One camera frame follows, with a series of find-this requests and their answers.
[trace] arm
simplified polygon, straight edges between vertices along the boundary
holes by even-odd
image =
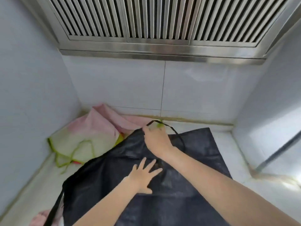
[[[137,165],[134,165],[129,176],[125,177],[73,226],[114,226],[120,214],[137,193],[151,194],[152,190],[147,186],[151,179],[162,171],[162,168],[149,173],[156,160],[143,169],[145,161],[146,158],[141,161],[138,169]]]
[[[252,190],[173,147],[164,128],[143,131],[148,149],[183,175],[230,225],[300,226]]]

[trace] person's right arm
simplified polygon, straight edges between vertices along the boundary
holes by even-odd
[[[173,147],[165,128],[143,131],[148,149],[183,175],[230,225],[300,226],[252,190]]]

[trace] stainless steel range hood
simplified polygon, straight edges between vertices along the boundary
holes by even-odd
[[[262,64],[301,15],[301,0],[23,1],[62,54],[236,64]]]

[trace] person's left arm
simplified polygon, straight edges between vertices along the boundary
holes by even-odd
[[[156,160],[154,159],[143,169],[145,161],[146,158],[141,161],[138,168],[134,165],[130,174],[73,226],[114,226],[120,214],[137,193],[151,194],[152,190],[147,186],[151,179],[162,171],[162,168],[149,172]]]

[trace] pink fabric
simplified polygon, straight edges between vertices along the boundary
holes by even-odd
[[[152,119],[130,115],[119,115],[106,104],[94,106],[90,112],[76,120],[68,126],[68,130],[73,133],[93,135],[106,133],[112,136],[119,136],[119,133],[130,134],[132,131],[147,125]],[[29,226],[43,226],[50,210],[39,212],[30,222]],[[57,213],[52,226],[58,226],[62,216],[62,210]]]

